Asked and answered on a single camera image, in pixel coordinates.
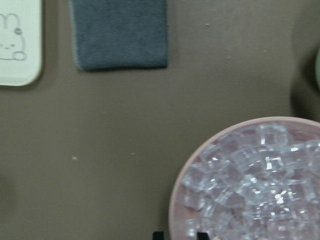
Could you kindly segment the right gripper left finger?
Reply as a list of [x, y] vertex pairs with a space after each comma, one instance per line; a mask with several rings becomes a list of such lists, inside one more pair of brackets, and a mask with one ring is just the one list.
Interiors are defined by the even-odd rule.
[[164, 240], [164, 232], [163, 231], [154, 231], [152, 233], [152, 240]]

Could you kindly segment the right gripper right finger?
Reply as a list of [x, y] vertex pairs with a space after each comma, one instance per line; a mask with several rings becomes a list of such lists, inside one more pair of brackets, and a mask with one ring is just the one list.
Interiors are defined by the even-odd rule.
[[197, 232], [196, 239], [197, 240], [209, 240], [209, 235], [206, 232]]

